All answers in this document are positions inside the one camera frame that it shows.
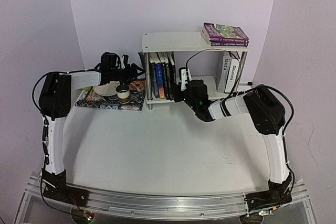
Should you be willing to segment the dark Days book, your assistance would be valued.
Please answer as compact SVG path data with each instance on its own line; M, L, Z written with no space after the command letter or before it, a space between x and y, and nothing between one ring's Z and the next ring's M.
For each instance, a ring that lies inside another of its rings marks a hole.
M173 52L168 52L169 69L170 69L170 82L171 82L171 100L174 100L174 89L176 85L176 69Z

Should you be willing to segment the black gold-circle book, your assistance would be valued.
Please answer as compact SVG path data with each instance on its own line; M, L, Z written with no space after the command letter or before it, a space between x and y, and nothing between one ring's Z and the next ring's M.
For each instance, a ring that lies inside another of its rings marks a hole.
M166 61L166 54L165 52L161 53L161 61L162 67L164 72L164 86L165 86L165 97L167 100L170 100L170 92L169 92L169 80L168 80L168 65Z

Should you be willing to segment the blue orange paperback book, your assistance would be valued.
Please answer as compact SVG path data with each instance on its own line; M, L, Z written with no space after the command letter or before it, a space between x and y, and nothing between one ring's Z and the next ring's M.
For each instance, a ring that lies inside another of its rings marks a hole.
M156 70L156 78L158 83L158 91L159 91L159 98L165 99L165 93L164 93L164 81L163 81L163 71L162 66L160 63L155 64L155 70Z

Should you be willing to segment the Decorate Furniture large book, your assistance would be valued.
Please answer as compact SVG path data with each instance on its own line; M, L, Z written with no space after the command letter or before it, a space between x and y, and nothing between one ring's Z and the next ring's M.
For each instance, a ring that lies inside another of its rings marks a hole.
M230 93L232 89L234 88L234 84L236 82L237 73L238 73L239 65L240 65L240 56L238 52L233 51L233 52L230 52L229 55L231 56L231 61L230 61L230 67L229 67L229 72L228 72L226 87L225 87L226 93Z

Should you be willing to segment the grey ianra book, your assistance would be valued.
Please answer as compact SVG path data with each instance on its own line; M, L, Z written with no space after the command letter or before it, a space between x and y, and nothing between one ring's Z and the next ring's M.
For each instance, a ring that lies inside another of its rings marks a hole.
M228 93L226 90L229 75L232 53L221 51L218 56L217 69L215 75L216 89L219 93Z

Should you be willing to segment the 52-Storey Treehouse book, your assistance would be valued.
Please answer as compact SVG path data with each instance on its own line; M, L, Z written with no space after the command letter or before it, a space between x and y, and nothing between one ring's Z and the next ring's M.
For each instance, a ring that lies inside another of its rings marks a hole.
M246 43L235 43L235 42L224 42L224 41L210 41L208 43L212 47L248 47L249 42Z

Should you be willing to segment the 117-Storey Treehouse book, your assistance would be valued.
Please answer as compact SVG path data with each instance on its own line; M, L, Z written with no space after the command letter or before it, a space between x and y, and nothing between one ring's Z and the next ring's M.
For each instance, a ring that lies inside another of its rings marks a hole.
M249 38L240 27L204 23L201 36L206 42L248 43Z

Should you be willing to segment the dark blue barcode book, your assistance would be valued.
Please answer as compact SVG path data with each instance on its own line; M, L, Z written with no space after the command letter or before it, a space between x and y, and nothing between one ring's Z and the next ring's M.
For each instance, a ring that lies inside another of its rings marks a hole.
M149 62L150 62L151 89L154 97L159 98L159 90L155 73L155 62L151 56L149 57Z

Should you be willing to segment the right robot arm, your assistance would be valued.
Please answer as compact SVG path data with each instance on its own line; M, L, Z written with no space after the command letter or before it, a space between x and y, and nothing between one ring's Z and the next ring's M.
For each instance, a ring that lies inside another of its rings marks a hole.
M285 131L289 122L285 119L285 107L274 95L276 92L277 89L260 84L211 101L203 80L179 83L173 89L174 101L185 102L203 122L240 114L251 117L266 144L270 177L268 190L246 195L244 200L250 212L291 202L295 175L289 166L286 150Z

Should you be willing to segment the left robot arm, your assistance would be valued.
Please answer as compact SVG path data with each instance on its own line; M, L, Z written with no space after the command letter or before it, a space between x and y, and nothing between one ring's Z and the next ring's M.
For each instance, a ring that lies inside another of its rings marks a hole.
M145 69L128 63L128 55L119 57L105 52L93 69L70 72L52 71L41 77L44 81L35 106L43 117L42 145L44 164L41 180L45 183L42 196L56 201L84 206L88 191L67 186L62 154L62 137L66 118L71 109L74 90L96 87L117 81L130 84L145 73Z

